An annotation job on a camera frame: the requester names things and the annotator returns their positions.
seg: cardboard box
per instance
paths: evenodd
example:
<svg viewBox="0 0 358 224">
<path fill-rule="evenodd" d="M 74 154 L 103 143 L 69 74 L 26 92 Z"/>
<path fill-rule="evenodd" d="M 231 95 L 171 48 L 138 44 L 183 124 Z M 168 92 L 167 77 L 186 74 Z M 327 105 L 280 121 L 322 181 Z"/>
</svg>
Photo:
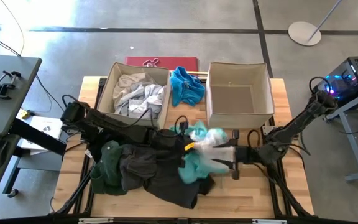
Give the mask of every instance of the cardboard box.
<svg viewBox="0 0 358 224">
<path fill-rule="evenodd" d="M 167 86 L 165 89 L 165 98 L 163 100 L 161 112 L 158 115 L 157 119 L 153 119 L 153 124 L 159 129 L 161 129 L 164 127 L 165 124 L 165 117 L 167 116 L 168 103 L 171 95 L 171 83 L 169 80 L 170 75 L 169 70 L 166 68 L 136 67 L 124 65 L 122 63 L 115 63 L 111 68 L 109 77 L 103 88 L 103 92 L 98 105 L 98 111 L 126 124 L 132 124 L 133 122 L 135 122 L 137 120 L 135 118 L 129 118 L 127 116 L 114 114 L 114 101 L 112 99 L 112 93 L 114 87 L 116 86 L 116 83 L 118 82 L 118 78 L 121 75 L 132 75 L 143 72 L 148 73 L 159 85 Z M 150 118 L 141 119 L 136 125 L 151 126 Z"/>
<path fill-rule="evenodd" d="M 210 128 L 260 128 L 274 114 L 266 64 L 211 63 L 206 111 Z"/>
</svg>

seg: concrete floor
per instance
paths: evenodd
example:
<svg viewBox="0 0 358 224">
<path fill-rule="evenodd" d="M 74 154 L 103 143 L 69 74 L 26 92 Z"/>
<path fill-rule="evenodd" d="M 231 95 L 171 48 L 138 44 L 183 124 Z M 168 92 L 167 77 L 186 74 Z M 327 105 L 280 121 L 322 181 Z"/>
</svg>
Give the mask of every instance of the concrete floor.
<svg viewBox="0 0 358 224">
<path fill-rule="evenodd" d="M 26 28 L 257 28 L 252 0 L 6 2 Z M 296 21 L 318 24 L 335 2 L 259 0 L 259 6 L 265 29 L 286 30 Z M 1 3 L 0 24 L 9 24 L 2 27 L 0 39 L 20 49 L 20 33 Z M 322 30 L 358 30 L 358 1 L 343 0 Z M 305 106 L 311 77 L 323 76 L 346 57 L 358 55 L 358 35 L 323 35 L 314 47 L 302 47 L 287 35 L 266 35 L 266 42 L 274 77 L 285 79 L 293 115 Z M 2 48 L 0 53 L 11 55 Z M 26 32 L 23 55 L 43 59 L 39 77 L 58 99 L 62 94 L 78 95 L 84 75 L 107 75 L 111 65 L 123 62 L 125 56 L 198 57 L 200 70 L 207 70 L 210 62 L 263 62 L 257 34 Z M 38 103 L 37 98 L 46 103 Z M 38 83 L 32 85 L 24 107 L 48 109 L 47 97 Z M 51 112 L 41 115 L 58 118 L 61 111 L 54 104 Z M 358 221 L 358 181 L 349 184 L 344 180 L 345 175 L 358 172 L 346 136 L 320 119 L 307 127 L 304 136 L 312 153 L 311 157 L 305 156 L 305 164 L 315 213 L 323 218 Z M 47 214 L 57 175 L 56 172 L 22 170 L 14 186 L 22 194 L 7 198 L 1 195 L 7 173 L 0 186 L 0 211 L 6 206 L 10 209 L 0 213 L 0 217 Z"/>
</svg>

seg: dark green cloth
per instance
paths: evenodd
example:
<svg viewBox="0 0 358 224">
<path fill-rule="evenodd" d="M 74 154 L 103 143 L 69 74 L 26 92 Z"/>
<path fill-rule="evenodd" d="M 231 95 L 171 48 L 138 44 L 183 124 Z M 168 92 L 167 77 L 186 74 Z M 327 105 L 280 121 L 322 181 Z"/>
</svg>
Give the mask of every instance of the dark green cloth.
<svg viewBox="0 0 358 224">
<path fill-rule="evenodd" d="M 101 159 L 91 171 L 91 185 L 95 194 L 124 195 L 119 160 L 122 147 L 116 141 L 109 141 L 101 148 Z"/>
</svg>

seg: red book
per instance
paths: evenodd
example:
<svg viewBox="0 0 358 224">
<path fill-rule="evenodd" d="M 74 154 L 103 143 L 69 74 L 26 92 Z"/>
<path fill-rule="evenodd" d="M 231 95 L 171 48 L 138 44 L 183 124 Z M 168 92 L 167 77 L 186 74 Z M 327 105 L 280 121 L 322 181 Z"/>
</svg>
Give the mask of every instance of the red book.
<svg viewBox="0 0 358 224">
<path fill-rule="evenodd" d="M 147 66 L 175 70 L 177 66 L 184 67 L 187 71 L 198 72 L 198 61 L 196 57 L 126 57 L 125 64 L 133 66 Z"/>
</svg>

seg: wooden tabletop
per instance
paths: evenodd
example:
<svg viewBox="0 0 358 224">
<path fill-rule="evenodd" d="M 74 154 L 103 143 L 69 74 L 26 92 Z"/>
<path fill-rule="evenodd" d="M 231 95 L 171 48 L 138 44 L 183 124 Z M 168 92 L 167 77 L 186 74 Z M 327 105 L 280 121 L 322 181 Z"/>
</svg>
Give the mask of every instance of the wooden tabletop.
<svg viewBox="0 0 358 224">
<path fill-rule="evenodd" d="M 94 106 L 100 78 L 102 77 L 84 77 L 80 101 Z M 275 103 L 275 124 L 283 126 L 292 119 L 284 80 L 273 78 L 271 82 Z M 165 127 L 173 125 L 180 115 L 186 115 L 191 124 L 195 124 L 199 119 L 206 123 L 204 100 L 195 107 L 184 103 L 173 107 L 170 103 Z M 246 134 L 248 131 L 248 129 L 240 130 L 239 144 L 247 145 Z M 79 136 L 72 137 L 67 147 L 77 144 L 79 138 Z M 256 136 L 253 136 L 254 145 L 256 145 L 256 139 Z M 62 207 L 79 183 L 84 151 L 85 146 L 82 145 L 65 154 L 52 202 L 55 210 Z M 299 155 L 288 151 L 283 158 L 283 165 L 288 188 L 305 210 L 313 213 L 305 171 Z M 268 179 L 253 165 L 240 165 L 240 175 L 239 180 L 233 180 L 230 174 L 214 176 L 216 182 L 214 189 L 207 196 L 199 195 L 197 205 L 192 210 L 165 202 L 141 188 L 131 190 L 123 196 L 95 195 L 91 216 L 273 218 Z M 85 207 L 88 187 L 84 191 L 81 210 Z M 281 191 L 277 190 L 277 192 L 280 208 L 284 211 Z"/>
</svg>

